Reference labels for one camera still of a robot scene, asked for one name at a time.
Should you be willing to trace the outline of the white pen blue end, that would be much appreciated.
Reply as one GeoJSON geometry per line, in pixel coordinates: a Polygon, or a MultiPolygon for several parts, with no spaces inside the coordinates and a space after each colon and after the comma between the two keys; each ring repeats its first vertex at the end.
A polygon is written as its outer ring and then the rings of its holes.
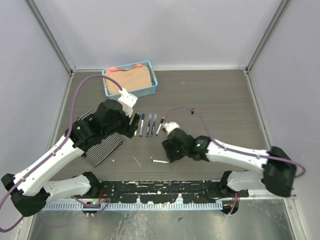
{"type": "Polygon", "coordinates": [[[144,119],[145,119],[145,113],[142,113],[142,115],[141,115],[141,123],[140,123],[140,130],[139,130],[139,137],[142,137],[142,135],[143,135],[144,119]]]}

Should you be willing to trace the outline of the purple gel pen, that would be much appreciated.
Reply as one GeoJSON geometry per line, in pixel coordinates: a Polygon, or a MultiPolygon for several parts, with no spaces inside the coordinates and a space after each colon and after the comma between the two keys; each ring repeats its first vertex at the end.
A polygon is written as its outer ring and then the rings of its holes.
{"type": "Polygon", "coordinates": [[[149,137],[150,133],[150,127],[151,127],[151,120],[152,120],[152,113],[148,115],[148,122],[147,122],[147,128],[146,128],[146,137],[149,137]]]}

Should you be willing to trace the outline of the cyan gel pen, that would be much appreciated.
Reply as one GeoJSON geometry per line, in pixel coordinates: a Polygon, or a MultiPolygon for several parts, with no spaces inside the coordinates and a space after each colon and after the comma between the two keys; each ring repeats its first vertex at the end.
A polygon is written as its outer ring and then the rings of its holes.
{"type": "Polygon", "coordinates": [[[152,122],[152,128],[151,128],[150,137],[153,137],[153,135],[154,135],[156,121],[157,121],[157,114],[155,113],[154,116],[153,116],[153,122],[152,122]]]}

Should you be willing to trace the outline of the white pen black tip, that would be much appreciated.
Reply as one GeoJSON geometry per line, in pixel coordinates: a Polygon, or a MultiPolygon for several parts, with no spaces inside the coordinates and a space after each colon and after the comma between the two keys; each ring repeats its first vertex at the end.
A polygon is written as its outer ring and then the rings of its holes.
{"type": "Polygon", "coordinates": [[[157,131],[156,131],[156,136],[158,136],[159,135],[159,132],[160,132],[160,130],[161,130],[161,127],[162,127],[162,122],[159,124],[159,126],[158,126],[158,129],[157,129],[157,131]]]}

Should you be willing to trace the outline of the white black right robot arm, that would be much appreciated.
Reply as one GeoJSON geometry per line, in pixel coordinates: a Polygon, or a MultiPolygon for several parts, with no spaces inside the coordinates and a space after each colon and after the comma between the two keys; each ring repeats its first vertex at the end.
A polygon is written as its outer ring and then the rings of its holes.
{"type": "Polygon", "coordinates": [[[204,135],[194,138],[179,127],[166,129],[165,133],[167,138],[162,146],[171,163],[188,157],[244,169],[223,173],[220,192],[225,197],[251,189],[265,189],[284,198],[291,196],[297,168],[280,148],[257,150],[226,144],[204,135]]]}

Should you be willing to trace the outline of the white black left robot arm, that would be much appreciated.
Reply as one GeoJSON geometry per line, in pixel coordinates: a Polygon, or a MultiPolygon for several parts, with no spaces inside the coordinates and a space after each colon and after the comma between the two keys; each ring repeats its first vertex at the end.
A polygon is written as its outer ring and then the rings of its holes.
{"type": "Polygon", "coordinates": [[[111,134],[132,138],[141,117],[133,112],[136,102],[132,96],[105,100],[96,111],[75,121],[55,146],[30,167],[17,174],[5,174],[1,182],[20,214],[30,217],[46,204],[71,196],[97,197],[101,183],[92,172],[84,172],[66,180],[50,179],[69,162],[98,146],[111,134]]]}

